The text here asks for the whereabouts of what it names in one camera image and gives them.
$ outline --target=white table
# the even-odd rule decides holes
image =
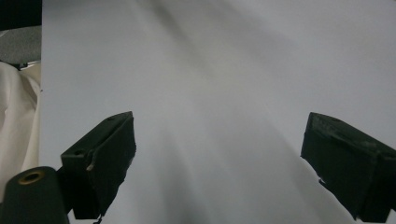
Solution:
[[[102,119],[133,110],[136,157],[104,223],[355,223],[299,152],[311,111],[396,147],[395,11],[44,1],[40,163],[60,167]]]

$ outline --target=beige fabric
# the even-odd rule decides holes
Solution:
[[[40,86],[0,63],[0,201],[7,181],[38,165]]]

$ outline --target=gray fabric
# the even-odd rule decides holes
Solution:
[[[0,36],[0,60],[5,63],[41,60],[41,26],[9,30]]]

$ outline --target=black object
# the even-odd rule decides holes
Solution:
[[[42,0],[0,0],[0,31],[41,25]]]
[[[136,151],[132,112],[102,121],[62,154],[63,167],[55,172],[37,167],[8,183],[1,224],[68,223],[105,215],[117,195]]]
[[[385,223],[396,208],[396,151],[373,137],[311,113],[301,156],[353,218]]]

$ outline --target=brass ring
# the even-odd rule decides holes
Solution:
[[[30,185],[42,179],[44,175],[44,172],[41,170],[32,171],[21,177],[18,180],[18,183],[20,183],[20,185]]]

